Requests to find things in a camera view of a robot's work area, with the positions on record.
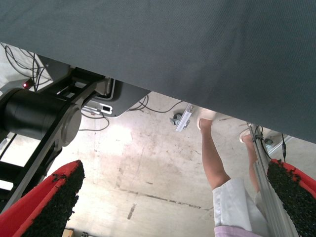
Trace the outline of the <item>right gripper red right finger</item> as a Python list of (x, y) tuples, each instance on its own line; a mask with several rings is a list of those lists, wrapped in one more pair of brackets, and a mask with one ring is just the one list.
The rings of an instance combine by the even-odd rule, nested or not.
[(268, 180), (302, 237), (316, 235), (316, 181), (281, 160), (271, 159)]

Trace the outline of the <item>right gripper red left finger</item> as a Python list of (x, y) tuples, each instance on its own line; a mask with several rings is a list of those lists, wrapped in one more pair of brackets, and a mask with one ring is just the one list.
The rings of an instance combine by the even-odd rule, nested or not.
[(80, 160), (55, 170), (0, 215), (0, 235), (62, 236), (78, 201), (78, 192), (84, 178), (84, 168)]

